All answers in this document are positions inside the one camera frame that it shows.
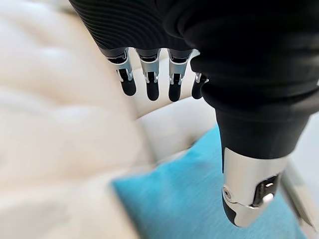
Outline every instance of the silver metal joint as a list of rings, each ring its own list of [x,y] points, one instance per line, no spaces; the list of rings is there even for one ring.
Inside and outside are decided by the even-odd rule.
[[[125,49],[124,53],[120,56],[116,57],[107,57],[109,62],[112,63],[116,67],[116,72],[120,76],[121,82],[124,81],[123,79],[123,73],[126,73],[126,77],[128,81],[131,81],[133,79],[133,72],[132,72],[132,66],[129,58],[129,52],[128,48]]]
[[[141,66],[142,66],[143,75],[144,75],[146,83],[150,82],[148,73],[154,73],[154,83],[157,83],[159,81],[159,68],[160,68],[159,58],[160,58],[160,50],[155,56],[143,57],[140,55]]]
[[[248,227],[273,201],[287,162],[287,156],[256,159],[225,148],[222,195],[236,213],[235,225]]]
[[[189,56],[187,58],[180,58],[178,59],[179,61],[177,61],[172,56],[170,50],[168,50],[168,55],[169,55],[169,82],[171,85],[173,85],[174,83],[176,83],[174,78],[179,77],[178,84],[181,85],[185,75],[186,68],[187,68]]]

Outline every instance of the white leather cushion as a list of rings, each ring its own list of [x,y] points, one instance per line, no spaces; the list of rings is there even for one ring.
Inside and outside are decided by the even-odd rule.
[[[188,97],[139,118],[139,122],[160,162],[190,148],[216,124],[216,118],[214,109],[203,99]]]
[[[41,2],[2,0],[0,32],[1,86],[135,117],[118,76],[77,16]]]
[[[1,239],[138,239],[110,184],[147,166],[0,192]]]
[[[0,188],[13,189],[149,164],[135,123],[101,107],[57,107],[0,90]]]

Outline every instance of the blue cushion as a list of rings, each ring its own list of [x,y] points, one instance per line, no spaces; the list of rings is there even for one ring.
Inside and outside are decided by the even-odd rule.
[[[250,227],[237,228],[224,214],[218,128],[183,158],[154,172],[114,182],[116,192],[143,239],[305,239],[277,194]]]

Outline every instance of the robotic hand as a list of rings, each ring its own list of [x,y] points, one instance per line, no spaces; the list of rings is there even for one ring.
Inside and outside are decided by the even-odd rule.
[[[247,227],[273,200],[287,156],[319,110],[317,0],[70,0],[125,94],[136,87],[136,48],[147,93],[159,96],[159,51],[169,49],[169,98],[177,101],[192,49],[192,95],[216,109],[228,219]]]

